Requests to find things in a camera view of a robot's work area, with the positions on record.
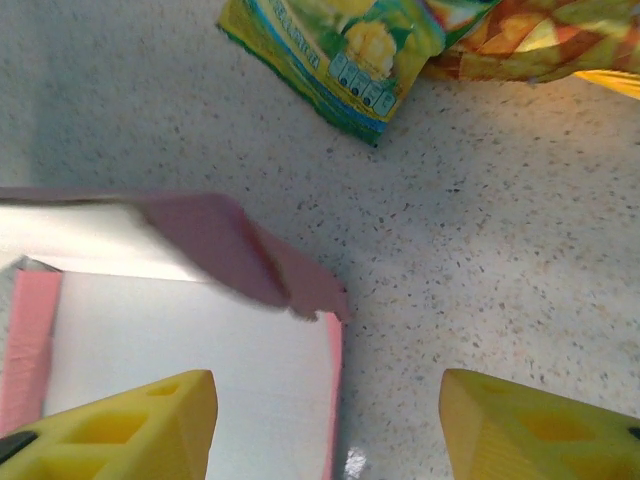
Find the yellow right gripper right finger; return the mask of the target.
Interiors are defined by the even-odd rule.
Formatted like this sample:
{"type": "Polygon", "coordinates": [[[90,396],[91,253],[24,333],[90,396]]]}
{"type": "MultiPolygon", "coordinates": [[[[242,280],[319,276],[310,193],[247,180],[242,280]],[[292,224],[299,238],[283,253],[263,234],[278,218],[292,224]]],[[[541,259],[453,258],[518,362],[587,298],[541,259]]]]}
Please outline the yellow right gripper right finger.
{"type": "Polygon", "coordinates": [[[639,476],[639,421],[611,410],[447,369],[439,417],[456,479],[639,476]]]}

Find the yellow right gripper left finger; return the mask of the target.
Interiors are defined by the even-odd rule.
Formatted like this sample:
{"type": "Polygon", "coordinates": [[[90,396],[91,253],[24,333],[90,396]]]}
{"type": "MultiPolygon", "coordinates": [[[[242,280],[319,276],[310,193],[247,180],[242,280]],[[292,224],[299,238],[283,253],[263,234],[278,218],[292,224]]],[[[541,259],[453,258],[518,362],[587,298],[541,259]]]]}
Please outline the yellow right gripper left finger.
{"type": "Polygon", "coordinates": [[[4,479],[203,479],[214,377],[191,370],[44,417],[1,438],[4,479]]]}

